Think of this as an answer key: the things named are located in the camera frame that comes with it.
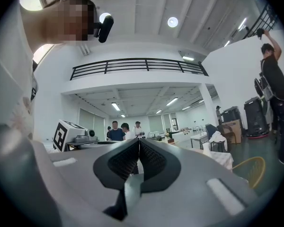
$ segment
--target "black t-shirt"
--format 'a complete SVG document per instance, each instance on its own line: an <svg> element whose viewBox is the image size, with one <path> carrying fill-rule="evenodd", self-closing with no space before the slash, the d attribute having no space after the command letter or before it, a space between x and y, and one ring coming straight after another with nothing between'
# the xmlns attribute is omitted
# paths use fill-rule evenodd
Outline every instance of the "black t-shirt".
<svg viewBox="0 0 284 227"><path fill-rule="evenodd" d="M279 99L284 100L284 75L278 66L278 61L275 59L275 55L272 54L263 60L264 77L268 81L274 95Z"/></svg>

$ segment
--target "metal railing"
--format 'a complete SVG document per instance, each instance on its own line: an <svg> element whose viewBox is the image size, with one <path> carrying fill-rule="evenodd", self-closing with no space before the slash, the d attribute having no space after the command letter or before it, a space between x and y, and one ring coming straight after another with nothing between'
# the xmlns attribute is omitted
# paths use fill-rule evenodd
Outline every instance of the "metal railing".
<svg viewBox="0 0 284 227"><path fill-rule="evenodd" d="M243 39L255 36L257 34L258 28L262 28L268 31L273 29L277 20L278 16L273 11L272 7L267 3L264 6L264 9L260 16L257 18L256 22L250 28L250 30L247 32Z"/></svg>
<svg viewBox="0 0 284 227"><path fill-rule="evenodd" d="M175 72L192 73L208 76L201 62L190 63L184 61L156 59L156 58L125 58L117 60L98 61L73 67L71 80L90 74L107 74L126 70L172 70Z"/></svg>

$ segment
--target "box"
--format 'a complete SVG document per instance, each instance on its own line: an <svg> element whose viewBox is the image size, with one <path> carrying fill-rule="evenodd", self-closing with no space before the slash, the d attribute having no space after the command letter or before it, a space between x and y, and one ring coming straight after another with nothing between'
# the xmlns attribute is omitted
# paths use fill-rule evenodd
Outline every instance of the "box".
<svg viewBox="0 0 284 227"><path fill-rule="evenodd" d="M224 123L222 123L222 125L230 126L231 129L232 129L232 132L234 132L235 135L236 135L237 143L241 143L242 130L241 130L240 120L239 119L234 120L234 121L230 121L230 122L224 122ZM229 133L228 129L223 128L223 130L224 130L224 133ZM231 140L232 144L236 143L234 136L230 137L230 140Z"/></svg>

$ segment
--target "person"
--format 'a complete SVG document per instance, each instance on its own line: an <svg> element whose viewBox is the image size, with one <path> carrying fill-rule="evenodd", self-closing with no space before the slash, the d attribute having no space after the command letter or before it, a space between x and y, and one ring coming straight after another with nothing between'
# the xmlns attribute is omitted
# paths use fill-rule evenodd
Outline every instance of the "person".
<svg viewBox="0 0 284 227"><path fill-rule="evenodd" d="M108 138L109 138L109 132L111 131L111 127L108 126L107 130L108 130L108 132L106 133L106 140L108 140Z"/></svg>
<svg viewBox="0 0 284 227"><path fill-rule="evenodd" d="M113 129L108 134L108 140L123 141L125 140L125 133L118 128L118 122L113 121Z"/></svg>
<svg viewBox="0 0 284 227"><path fill-rule="evenodd" d="M39 11L13 2L0 21L0 124L33 138L38 91L34 53L44 44L87 40L95 17L90 0L54 0Z"/></svg>
<svg viewBox="0 0 284 227"><path fill-rule="evenodd" d="M264 34L273 44L263 44L261 52L263 60L261 61L261 71L264 78L267 80L273 97L270 99L274 113L279 118L281 131L281 145L278 152L279 161L284 164L284 75L278 66L278 60L281 56L282 50L279 44L270 36L267 30Z"/></svg>
<svg viewBox="0 0 284 227"><path fill-rule="evenodd" d="M126 139L126 140L136 138L134 132L129 131L129 125L128 125L128 123L123 123L123 124L121 124L121 129L122 129L122 131L126 134L126 135L125 135L125 139Z"/></svg>
<svg viewBox="0 0 284 227"><path fill-rule="evenodd" d="M216 106L216 114L217 114L217 117L218 117L218 122L219 122L219 125L222 124L222 117L221 117L221 114L220 114L220 106Z"/></svg>
<svg viewBox="0 0 284 227"><path fill-rule="evenodd" d="M137 121L136 126L133 127L133 132L134 132L135 136L139 139L141 139L142 136L144 135L144 132L143 132L142 128L140 127L139 121Z"/></svg>

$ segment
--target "white pillar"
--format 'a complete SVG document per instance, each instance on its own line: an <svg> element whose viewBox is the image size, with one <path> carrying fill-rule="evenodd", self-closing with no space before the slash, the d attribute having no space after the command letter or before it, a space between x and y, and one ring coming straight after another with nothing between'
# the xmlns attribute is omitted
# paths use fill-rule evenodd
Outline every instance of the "white pillar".
<svg viewBox="0 0 284 227"><path fill-rule="evenodd" d="M209 123L212 124L213 126L219 125L217 114L215 112L215 108L213 105L213 101L212 101L212 98L210 97L209 91L205 83L202 83L199 85L199 90L201 92L202 98L205 103Z"/></svg>

